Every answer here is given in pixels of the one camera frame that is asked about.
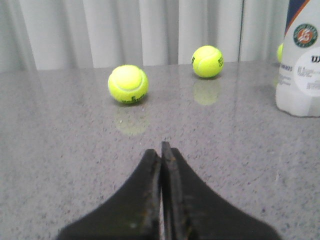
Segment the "white plastic bottle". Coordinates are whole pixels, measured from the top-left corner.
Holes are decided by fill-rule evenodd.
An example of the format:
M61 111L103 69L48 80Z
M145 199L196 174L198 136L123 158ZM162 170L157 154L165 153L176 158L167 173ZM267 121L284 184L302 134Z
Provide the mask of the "white plastic bottle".
M280 110L320 117L320 0L290 0L275 99Z

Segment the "black plastic tip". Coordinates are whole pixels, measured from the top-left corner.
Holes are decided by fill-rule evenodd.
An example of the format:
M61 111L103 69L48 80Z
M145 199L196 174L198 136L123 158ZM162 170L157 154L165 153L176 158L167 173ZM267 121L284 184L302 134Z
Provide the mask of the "black plastic tip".
M167 240L281 239L212 191L168 142L162 143L161 175Z
M66 226L57 240L158 240L161 159L145 151L123 186L103 205Z

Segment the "countertop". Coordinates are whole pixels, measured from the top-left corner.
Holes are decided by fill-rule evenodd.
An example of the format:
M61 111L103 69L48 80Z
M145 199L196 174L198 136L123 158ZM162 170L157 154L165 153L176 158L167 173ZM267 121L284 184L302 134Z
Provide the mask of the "countertop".
M221 197L284 240L320 239L320 119L277 109L279 65L146 66L117 103L112 68L0 74L0 239L48 240L115 193L146 149L178 148Z

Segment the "gray granite countertop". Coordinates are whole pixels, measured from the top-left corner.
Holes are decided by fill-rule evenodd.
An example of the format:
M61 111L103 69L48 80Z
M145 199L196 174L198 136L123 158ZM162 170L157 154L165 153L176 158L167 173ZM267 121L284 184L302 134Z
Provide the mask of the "gray granite countertop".
M284 240L320 239L320 119L279 111L278 65L148 66L147 97L115 102L112 68L0 74L0 239L54 239L169 141L218 194Z

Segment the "bottle label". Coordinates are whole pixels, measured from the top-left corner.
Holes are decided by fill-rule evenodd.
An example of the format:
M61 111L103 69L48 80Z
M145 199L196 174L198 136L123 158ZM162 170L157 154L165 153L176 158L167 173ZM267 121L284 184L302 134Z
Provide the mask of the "bottle label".
M306 95L320 97L320 47L310 49L296 62L294 82Z

